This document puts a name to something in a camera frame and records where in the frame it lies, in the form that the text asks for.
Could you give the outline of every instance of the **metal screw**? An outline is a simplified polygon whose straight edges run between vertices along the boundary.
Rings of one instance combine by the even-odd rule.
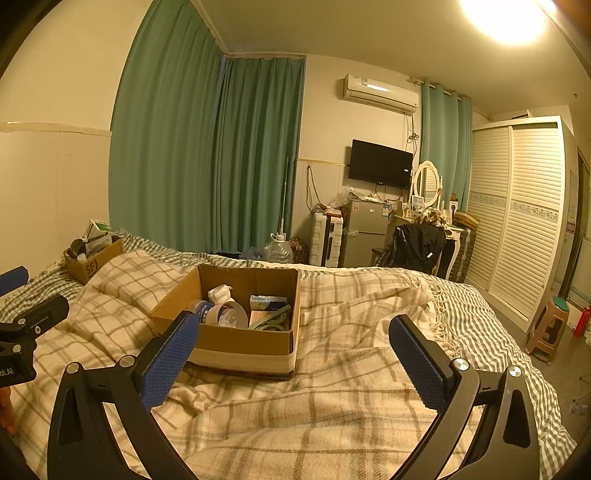
[[[516,365],[511,365],[509,367],[509,375],[512,377],[520,377],[521,376],[521,368]]]
[[[66,367],[66,372],[68,372],[70,375],[75,374],[77,371],[78,371],[78,363],[77,362],[72,362],[71,364],[69,364]]]
[[[123,368],[129,368],[135,363],[135,358],[132,355],[125,355],[119,360],[119,365]]]
[[[468,360],[465,360],[463,358],[456,358],[453,361],[453,366],[456,367],[458,370],[465,371],[470,368],[470,363],[468,362]]]

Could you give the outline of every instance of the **blanket fringe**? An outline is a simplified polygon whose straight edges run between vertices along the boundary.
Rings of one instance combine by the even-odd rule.
[[[450,298],[439,285],[430,284],[430,288],[431,293],[433,294],[435,308],[437,310],[435,321],[430,324],[435,335],[435,340],[448,356],[452,358],[460,356],[462,354],[462,347],[453,337],[452,329],[450,327],[451,315],[447,308]]]

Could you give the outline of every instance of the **checkered bed sheet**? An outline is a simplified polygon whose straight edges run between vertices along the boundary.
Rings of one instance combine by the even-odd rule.
[[[0,309],[0,321],[10,322],[53,293],[70,300],[68,319],[38,342],[37,378],[13,393],[20,424],[15,441],[42,478],[53,402],[69,362],[96,368],[137,354],[154,335],[150,310],[199,263],[265,266],[181,253],[122,235],[127,253],[85,288],[58,262]],[[476,368],[523,368],[538,426],[541,478],[551,478],[572,452],[556,392],[474,288],[401,269],[301,273],[293,379],[248,380],[187,366],[165,404],[152,411],[200,479],[390,478],[434,418],[389,346],[387,324],[400,313],[450,356],[462,354]],[[145,474],[114,409],[108,414],[128,464]],[[479,414],[472,416],[446,472],[461,461]]]

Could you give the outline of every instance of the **chair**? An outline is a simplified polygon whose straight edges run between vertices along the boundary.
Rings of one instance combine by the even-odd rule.
[[[445,245],[443,228],[427,223],[405,223],[394,231],[392,245],[377,262],[379,267],[402,267],[433,275]]]
[[[550,364],[554,359],[568,319],[568,304],[560,297],[552,297],[536,323],[530,327],[525,353],[531,355],[537,348],[547,353],[548,358],[545,361]]]

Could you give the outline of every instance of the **teal curtain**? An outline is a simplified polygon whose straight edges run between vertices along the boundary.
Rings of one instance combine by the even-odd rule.
[[[276,232],[287,179],[290,231],[303,59],[228,59],[212,168],[213,249],[263,246]]]
[[[460,209],[465,209],[472,162],[472,101],[443,93],[441,85],[433,89],[428,80],[422,93],[421,162],[433,162],[443,177],[441,198],[446,206],[455,193]]]
[[[111,124],[111,224],[209,251],[211,157],[222,51],[189,0],[154,0],[135,36]]]
[[[227,58],[189,0],[154,0],[113,111],[112,226],[182,251],[243,251],[277,231],[285,200],[289,233],[304,68]]]

